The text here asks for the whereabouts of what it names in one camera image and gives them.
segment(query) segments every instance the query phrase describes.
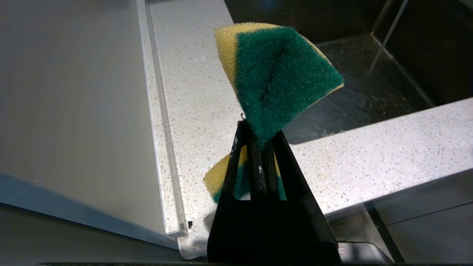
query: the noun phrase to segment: speckled countertop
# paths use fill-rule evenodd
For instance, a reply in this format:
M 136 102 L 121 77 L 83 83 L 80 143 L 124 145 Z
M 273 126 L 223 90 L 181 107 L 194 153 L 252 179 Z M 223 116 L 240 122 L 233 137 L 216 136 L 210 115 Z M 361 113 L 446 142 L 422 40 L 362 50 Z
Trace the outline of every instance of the speckled countertop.
M 184 257 L 205 255 L 217 205 L 202 179 L 229 153 L 242 113 L 213 37 L 232 19 L 223 0 L 138 9 L 166 232 L 182 236 Z M 473 98 L 291 148 L 322 211 L 334 212 L 473 168 Z

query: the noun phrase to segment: countertop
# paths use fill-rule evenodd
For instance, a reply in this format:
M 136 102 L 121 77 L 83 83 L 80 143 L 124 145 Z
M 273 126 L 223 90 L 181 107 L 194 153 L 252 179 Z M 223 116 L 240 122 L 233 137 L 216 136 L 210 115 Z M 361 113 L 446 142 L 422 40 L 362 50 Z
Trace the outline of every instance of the countertop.
M 223 0 L 138 3 L 165 230 L 197 257 L 217 206 L 202 179 L 241 120 L 213 36 L 233 22 Z M 291 148 L 322 211 L 335 212 L 473 168 L 473 98 Z

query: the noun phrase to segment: green scouring pad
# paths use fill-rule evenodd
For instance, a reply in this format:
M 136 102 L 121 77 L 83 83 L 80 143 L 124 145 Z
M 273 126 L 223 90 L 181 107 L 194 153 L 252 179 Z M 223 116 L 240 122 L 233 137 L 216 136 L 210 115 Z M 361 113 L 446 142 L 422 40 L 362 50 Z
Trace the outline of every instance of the green scouring pad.
M 295 29 L 242 23 L 215 30 L 223 69 L 260 149 L 343 77 Z

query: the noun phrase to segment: white quartz countertop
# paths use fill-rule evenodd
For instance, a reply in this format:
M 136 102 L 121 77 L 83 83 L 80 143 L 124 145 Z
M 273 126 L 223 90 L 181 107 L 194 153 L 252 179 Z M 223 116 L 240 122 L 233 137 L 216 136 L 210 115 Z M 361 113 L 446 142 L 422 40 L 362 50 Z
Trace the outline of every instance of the white quartz countertop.
M 233 22 L 223 0 L 138 6 L 166 232 L 184 257 L 205 255 L 217 205 L 202 179 L 242 113 L 213 37 Z M 473 168 L 473 98 L 291 148 L 331 213 Z

